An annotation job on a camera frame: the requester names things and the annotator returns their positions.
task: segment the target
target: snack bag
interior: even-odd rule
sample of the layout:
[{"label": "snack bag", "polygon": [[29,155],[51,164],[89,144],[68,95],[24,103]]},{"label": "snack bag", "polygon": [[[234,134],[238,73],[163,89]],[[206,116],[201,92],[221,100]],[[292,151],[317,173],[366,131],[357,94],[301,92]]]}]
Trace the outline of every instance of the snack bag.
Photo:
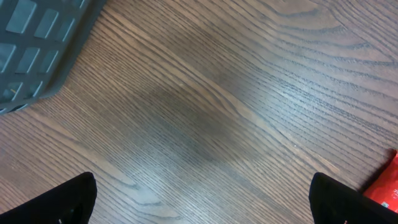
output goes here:
[{"label": "snack bag", "polygon": [[398,154],[364,196],[398,213]]}]

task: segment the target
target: brown wood tabletop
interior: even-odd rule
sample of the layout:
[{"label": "brown wood tabletop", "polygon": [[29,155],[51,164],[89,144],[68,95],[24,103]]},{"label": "brown wood tabletop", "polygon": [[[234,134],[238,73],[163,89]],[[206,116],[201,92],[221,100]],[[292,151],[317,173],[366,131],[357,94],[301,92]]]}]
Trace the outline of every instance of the brown wood tabletop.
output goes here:
[{"label": "brown wood tabletop", "polygon": [[108,0],[56,96],[0,117],[0,212],[84,172],[92,223],[313,223],[398,143],[395,0]]}]

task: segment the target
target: gray plastic basket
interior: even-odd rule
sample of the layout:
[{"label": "gray plastic basket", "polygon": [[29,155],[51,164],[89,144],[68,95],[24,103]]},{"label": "gray plastic basket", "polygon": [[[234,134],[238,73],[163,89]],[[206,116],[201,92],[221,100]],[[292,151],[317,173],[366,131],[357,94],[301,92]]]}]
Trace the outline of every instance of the gray plastic basket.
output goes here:
[{"label": "gray plastic basket", "polygon": [[0,114],[56,94],[106,0],[0,0]]}]

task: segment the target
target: black object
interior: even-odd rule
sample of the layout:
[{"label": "black object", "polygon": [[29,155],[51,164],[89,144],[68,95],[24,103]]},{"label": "black object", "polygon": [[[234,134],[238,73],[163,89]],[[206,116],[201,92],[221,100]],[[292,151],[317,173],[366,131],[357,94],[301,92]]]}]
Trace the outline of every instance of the black object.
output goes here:
[{"label": "black object", "polygon": [[315,224],[392,224],[398,214],[331,177],[316,173],[310,187]]},{"label": "black object", "polygon": [[106,0],[0,0],[0,114],[63,85]]},{"label": "black object", "polygon": [[85,172],[64,184],[0,215],[3,224],[87,224],[97,188]]}]

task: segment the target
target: red plastic wrapper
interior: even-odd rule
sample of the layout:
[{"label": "red plastic wrapper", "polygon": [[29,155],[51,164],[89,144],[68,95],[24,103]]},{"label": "red plastic wrapper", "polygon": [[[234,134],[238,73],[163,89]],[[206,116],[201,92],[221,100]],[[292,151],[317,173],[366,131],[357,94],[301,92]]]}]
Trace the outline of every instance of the red plastic wrapper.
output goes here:
[{"label": "red plastic wrapper", "polygon": [[364,195],[398,213],[398,154]]}]

